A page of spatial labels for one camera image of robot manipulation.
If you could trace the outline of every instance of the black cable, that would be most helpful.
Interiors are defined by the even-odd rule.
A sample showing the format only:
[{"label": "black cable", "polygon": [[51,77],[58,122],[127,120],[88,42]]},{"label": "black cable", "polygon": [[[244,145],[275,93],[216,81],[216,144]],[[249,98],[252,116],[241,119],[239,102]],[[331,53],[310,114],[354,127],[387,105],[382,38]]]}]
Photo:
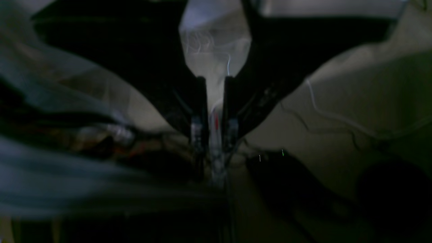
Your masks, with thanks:
[{"label": "black cable", "polygon": [[351,139],[354,145],[354,148],[357,151],[361,151],[360,147],[357,144],[357,140],[356,140],[356,134],[352,131],[349,130],[347,128],[317,128],[317,129],[312,129],[308,126],[308,124],[305,122],[305,120],[301,117],[301,115],[299,113],[297,113],[296,111],[292,110],[292,109],[288,109],[285,108],[282,104],[282,102],[280,103],[280,107],[282,108],[282,110],[285,113],[289,113],[291,115],[293,115],[294,117],[296,117],[300,123],[305,127],[305,129],[311,133],[311,134],[350,134],[351,135]]}]

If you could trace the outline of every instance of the wire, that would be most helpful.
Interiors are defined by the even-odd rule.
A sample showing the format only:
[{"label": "wire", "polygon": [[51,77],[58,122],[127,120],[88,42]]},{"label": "wire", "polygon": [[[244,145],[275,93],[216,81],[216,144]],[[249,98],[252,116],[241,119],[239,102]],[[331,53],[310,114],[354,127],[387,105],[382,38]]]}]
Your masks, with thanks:
[{"label": "wire", "polygon": [[432,116],[427,116],[427,117],[413,123],[412,125],[410,125],[406,128],[392,131],[392,132],[387,132],[387,133],[378,133],[378,132],[370,130],[370,129],[364,127],[363,125],[360,125],[360,124],[356,123],[355,121],[352,121],[352,120],[350,120],[350,119],[348,119],[342,115],[331,113],[331,112],[326,112],[326,111],[319,109],[317,107],[317,104],[315,101],[314,90],[312,88],[312,85],[311,85],[309,79],[306,80],[306,83],[307,83],[307,85],[309,87],[309,91],[311,93],[312,105],[318,114],[320,114],[321,116],[324,116],[326,118],[329,118],[329,119],[333,119],[333,120],[337,120],[337,121],[346,123],[346,124],[356,128],[356,129],[358,129],[359,131],[363,132],[364,134],[366,134],[370,137],[373,137],[377,140],[391,140],[391,139],[404,137],[404,136],[407,136],[407,135],[419,130],[420,128],[422,128],[422,127],[424,127],[424,126],[426,126],[432,122]]},{"label": "wire", "polygon": [[282,110],[285,113],[289,113],[289,114],[293,115],[294,117],[296,117],[297,120],[300,121],[300,123],[303,125],[303,127],[305,127],[305,129],[309,133],[312,133],[312,134],[337,134],[337,133],[350,134],[351,139],[353,141],[354,148],[357,151],[360,151],[360,147],[359,147],[357,140],[356,140],[356,134],[352,130],[349,130],[346,128],[315,128],[315,129],[312,129],[308,126],[306,121],[301,117],[301,115],[299,113],[297,113],[296,111],[294,111],[292,109],[285,108],[283,106],[282,102],[280,103],[280,107],[282,108]]},{"label": "wire", "polygon": [[[199,40],[198,35],[202,35],[202,34],[201,34],[200,32],[195,32],[195,39],[196,39],[196,41],[198,42],[199,47],[198,47],[198,49],[194,49],[194,48],[192,48],[192,47],[189,45],[189,32],[186,31],[186,43],[183,42],[183,44],[186,45],[186,54],[189,54],[189,49],[193,49],[193,50],[196,50],[196,51],[197,51],[196,53],[192,53],[192,54],[203,54],[203,53],[210,53],[210,54],[213,54],[213,53],[224,53],[224,54],[227,54],[227,55],[228,55],[228,63],[227,63],[227,65],[226,65],[226,72],[227,72],[227,75],[230,76],[231,74],[230,74],[230,72],[229,72],[229,64],[231,63],[231,54],[230,54],[229,52],[226,52],[226,51],[222,51],[222,52],[218,52],[218,51],[212,51],[212,52],[201,52],[202,44],[201,44],[201,41]],[[230,43],[227,43],[227,44],[224,44],[224,45],[230,45],[230,44],[233,44],[233,43],[235,43],[235,42],[237,42],[237,41],[240,41],[240,40],[246,40],[246,39],[245,39],[245,38],[240,38],[240,39],[238,39],[238,40],[235,40],[235,41],[233,41],[233,42],[230,42]],[[220,47],[224,46],[224,45],[215,46],[215,45],[214,45],[214,39],[213,39],[213,37],[212,37],[211,35],[210,35],[210,38],[209,38],[209,43],[207,43],[207,45],[210,45],[210,44],[213,45],[213,48],[220,48]]]}]

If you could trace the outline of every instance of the white thread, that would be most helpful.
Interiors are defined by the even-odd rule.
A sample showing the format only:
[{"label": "white thread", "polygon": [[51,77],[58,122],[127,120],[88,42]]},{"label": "white thread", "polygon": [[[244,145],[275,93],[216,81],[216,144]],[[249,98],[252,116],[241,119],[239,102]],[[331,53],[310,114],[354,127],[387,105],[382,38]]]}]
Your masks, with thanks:
[{"label": "white thread", "polygon": [[326,111],[322,111],[317,107],[316,101],[315,101],[315,94],[314,94],[314,90],[312,88],[312,85],[309,81],[309,79],[306,80],[307,85],[309,86],[309,91],[311,93],[311,100],[312,100],[312,105],[315,109],[315,111],[320,114],[321,116],[324,116],[326,118],[330,118],[333,120],[338,120],[340,122],[346,123],[354,128],[357,128],[359,131],[363,132],[364,134],[376,138],[378,140],[390,140],[390,139],[395,139],[395,138],[399,138],[399,137],[403,137],[403,136],[407,136],[413,132],[415,132],[416,130],[428,125],[429,123],[432,122],[432,116],[427,116],[415,123],[413,123],[412,125],[405,127],[403,129],[399,129],[396,131],[391,131],[388,133],[378,133],[377,131],[373,131],[370,130],[358,123],[356,123],[355,121],[352,121],[342,115],[339,114],[335,114],[335,113],[331,113],[331,112],[326,112]]}]

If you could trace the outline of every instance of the dark object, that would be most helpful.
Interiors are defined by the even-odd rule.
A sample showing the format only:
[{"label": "dark object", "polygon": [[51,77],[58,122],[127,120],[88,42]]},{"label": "dark object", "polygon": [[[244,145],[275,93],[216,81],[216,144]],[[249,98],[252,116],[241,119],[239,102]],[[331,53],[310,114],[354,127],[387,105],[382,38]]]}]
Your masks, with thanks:
[{"label": "dark object", "polygon": [[[280,151],[266,155],[267,160],[261,156],[261,161],[259,157],[246,161],[253,181],[268,207],[283,219],[293,221],[310,241],[314,242],[313,238],[293,216],[294,205],[327,220],[348,223],[356,219],[356,206],[324,187],[298,159],[286,152],[282,156]],[[343,207],[346,213],[335,212],[335,206]]]},{"label": "dark object", "polygon": [[430,217],[432,182],[414,164],[390,160],[364,172],[357,184],[357,197],[378,229],[409,235]]},{"label": "dark object", "polygon": [[323,63],[363,43],[385,40],[397,23],[356,16],[266,17],[251,2],[260,1],[242,0],[252,35],[248,58],[236,77],[225,79],[225,143],[230,120],[238,120],[238,138],[243,137]]},{"label": "dark object", "polygon": [[53,243],[51,221],[12,220],[12,233],[16,243]]},{"label": "dark object", "polygon": [[105,160],[114,154],[114,139],[109,136],[90,149],[81,151],[90,158]]},{"label": "dark object", "polygon": [[165,120],[191,137],[191,118],[208,142],[206,82],[186,66],[178,26],[187,1],[62,0],[32,17],[47,44],[90,59],[140,91]]},{"label": "dark object", "polygon": [[121,164],[143,169],[158,178],[178,182],[187,182],[199,177],[190,162],[167,151],[146,152],[121,161]]}]

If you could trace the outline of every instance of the gray fabric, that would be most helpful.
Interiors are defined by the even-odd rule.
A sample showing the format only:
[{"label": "gray fabric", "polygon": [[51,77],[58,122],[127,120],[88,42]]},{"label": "gray fabric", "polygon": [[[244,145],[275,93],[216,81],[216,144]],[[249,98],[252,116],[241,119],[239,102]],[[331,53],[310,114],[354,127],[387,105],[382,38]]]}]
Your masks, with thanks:
[{"label": "gray fabric", "polygon": [[215,205],[221,192],[40,150],[0,137],[0,214],[23,218],[137,213]]}]

